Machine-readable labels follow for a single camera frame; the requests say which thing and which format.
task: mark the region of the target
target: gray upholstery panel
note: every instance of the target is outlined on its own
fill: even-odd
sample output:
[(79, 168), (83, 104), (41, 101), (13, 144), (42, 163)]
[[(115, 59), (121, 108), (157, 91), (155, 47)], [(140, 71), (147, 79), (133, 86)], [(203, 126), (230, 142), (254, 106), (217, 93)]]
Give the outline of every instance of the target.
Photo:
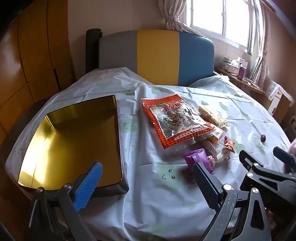
[(99, 41), (99, 69), (127, 67), (137, 73), (137, 31), (106, 35)]

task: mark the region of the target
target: plastic tablecloth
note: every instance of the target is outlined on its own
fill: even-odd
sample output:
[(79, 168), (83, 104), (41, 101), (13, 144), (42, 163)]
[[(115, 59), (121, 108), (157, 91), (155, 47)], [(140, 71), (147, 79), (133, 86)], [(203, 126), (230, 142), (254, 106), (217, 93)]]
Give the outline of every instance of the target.
[[(213, 218), (197, 184), (187, 181), (184, 153), (199, 144), (163, 149), (141, 98), (157, 99), (178, 94), (192, 106), (210, 105), (228, 121), (226, 136), (235, 142), (229, 161), (214, 166), (215, 175), (235, 189), (247, 173), (238, 153), (246, 150), (266, 168), (282, 171), (272, 154), (275, 146), (288, 149), (281, 127), (259, 103), (230, 83), (226, 76), (198, 80), (191, 87), (153, 85), (127, 68), (94, 70), (53, 96), (26, 126), (6, 162), (16, 182), (21, 163), (36, 128), (53, 110), (101, 96), (115, 95), (118, 106), (121, 155), (130, 190), (127, 194), (93, 198), (80, 211), (97, 239), (198, 240)], [(266, 142), (260, 141), (261, 134)], [(229, 227), (238, 215), (235, 210)]]

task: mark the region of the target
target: red packaging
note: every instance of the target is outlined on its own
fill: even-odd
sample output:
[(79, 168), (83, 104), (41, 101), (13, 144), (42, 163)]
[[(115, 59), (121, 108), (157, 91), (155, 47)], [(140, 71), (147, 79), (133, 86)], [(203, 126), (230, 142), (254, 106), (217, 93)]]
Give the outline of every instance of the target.
[(163, 148), (213, 130), (179, 95), (142, 99), (142, 102)]
[(234, 142), (232, 140), (230, 140), (228, 137), (224, 137), (224, 148), (226, 148), (227, 150), (235, 153), (234, 151)]

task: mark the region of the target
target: tissue box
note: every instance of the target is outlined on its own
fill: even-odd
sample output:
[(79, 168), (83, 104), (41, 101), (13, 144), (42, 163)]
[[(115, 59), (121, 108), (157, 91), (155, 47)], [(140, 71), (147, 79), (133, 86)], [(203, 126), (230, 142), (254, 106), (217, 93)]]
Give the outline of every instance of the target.
[(239, 68), (233, 66), (233, 65), (225, 65), (224, 70), (226, 70), (228, 73), (236, 74), (239, 73)]

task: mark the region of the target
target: chair backrest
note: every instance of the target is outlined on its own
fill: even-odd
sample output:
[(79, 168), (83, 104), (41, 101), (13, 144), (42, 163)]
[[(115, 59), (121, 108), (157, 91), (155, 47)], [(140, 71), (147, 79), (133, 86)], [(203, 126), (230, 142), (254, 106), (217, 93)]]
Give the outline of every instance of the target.
[(99, 69), (128, 67), (157, 85), (188, 86), (213, 75), (211, 40), (169, 30), (133, 30), (102, 37)]

